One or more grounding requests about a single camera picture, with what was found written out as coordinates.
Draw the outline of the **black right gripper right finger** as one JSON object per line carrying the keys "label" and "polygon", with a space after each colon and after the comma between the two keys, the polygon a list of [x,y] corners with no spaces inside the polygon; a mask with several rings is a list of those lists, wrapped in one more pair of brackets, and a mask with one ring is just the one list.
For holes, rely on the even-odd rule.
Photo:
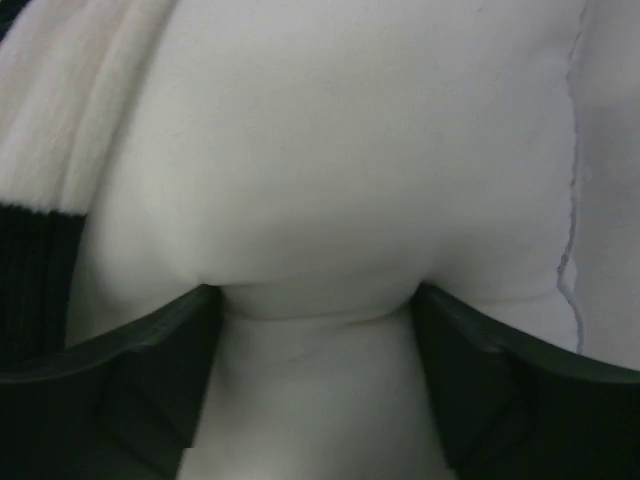
{"label": "black right gripper right finger", "polygon": [[433,287],[412,321],[459,479],[636,480],[639,374],[563,350]]}

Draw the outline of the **white pillow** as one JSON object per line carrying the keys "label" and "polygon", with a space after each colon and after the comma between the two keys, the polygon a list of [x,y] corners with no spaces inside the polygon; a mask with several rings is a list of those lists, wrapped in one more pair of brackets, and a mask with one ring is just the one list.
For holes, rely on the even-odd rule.
{"label": "white pillow", "polygon": [[79,342],[200,284],[183,479],[445,479],[421,283],[639,365],[635,1],[181,1],[113,144]]}

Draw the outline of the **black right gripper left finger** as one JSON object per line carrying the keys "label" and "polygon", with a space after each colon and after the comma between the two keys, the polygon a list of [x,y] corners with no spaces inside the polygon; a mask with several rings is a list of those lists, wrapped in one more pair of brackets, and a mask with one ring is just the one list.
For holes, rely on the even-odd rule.
{"label": "black right gripper left finger", "polygon": [[1,375],[4,479],[174,479],[222,325],[218,290]]}

